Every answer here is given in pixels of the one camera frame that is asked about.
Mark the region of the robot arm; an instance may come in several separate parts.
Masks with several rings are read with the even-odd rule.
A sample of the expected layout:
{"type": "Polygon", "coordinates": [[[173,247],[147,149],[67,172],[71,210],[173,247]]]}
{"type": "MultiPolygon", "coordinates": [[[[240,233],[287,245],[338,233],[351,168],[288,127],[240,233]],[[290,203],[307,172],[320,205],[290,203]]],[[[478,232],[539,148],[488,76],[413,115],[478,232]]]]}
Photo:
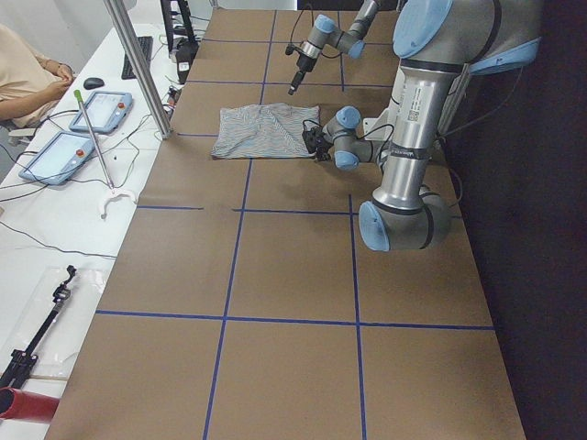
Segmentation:
{"type": "Polygon", "coordinates": [[[289,85],[288,94],[294,95],[297,92],[305,76],[313,71],[325,46],[357,59],[363,52],[364,38],[371,23],[381,8],[382,1],[364,1],[348,30],[342,30],[329,16],[318,15],[306,40],[298,45],[290,41],[286,46],[287,56],[294,53],[298,55],[297,72],[289,85]]]}
{"type": "Polygon", "coordinates": [[[346,106],[317,131],[342,170],[362,162],[382,168],[382,183],[359,209],[360,233],[374,251],[423,249],[440,243],[449,208],[423,184],[438,123],[463,71],[494,74],[531,63],[540,41],[540,1],[409,1],[395,24],[393,51],[402,77],[397,106],[385,111],[393,132],[369,141],[356,135],[360,113],[346,106]]]}

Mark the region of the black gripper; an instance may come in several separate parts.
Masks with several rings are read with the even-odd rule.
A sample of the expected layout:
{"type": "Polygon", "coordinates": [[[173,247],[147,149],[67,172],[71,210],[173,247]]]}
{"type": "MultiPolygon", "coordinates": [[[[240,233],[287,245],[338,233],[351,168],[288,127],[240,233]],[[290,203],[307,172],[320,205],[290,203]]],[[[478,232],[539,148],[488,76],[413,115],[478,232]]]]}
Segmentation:
{"type": "Polygon", "coordinates": [[[301,85],[304,79],[304,73],[309,73],[314,69],[314,67],[316,66],[316,58],[312,58],[306,55],[305,53],[300,52],[298,55],[298,61],[296,63],[296,66],[298,68],[298,72],[294,75],[290,83],[288,89],[289,95],[294,95],[294,93],[298,90],[299,86],[301,85]]]}
{"type": "Polygon", "coordinates": [[[333,144],[326,141],[322,136],[315,139],[315,161],[330,161],[329,150],[333,147],[333,144]]]}

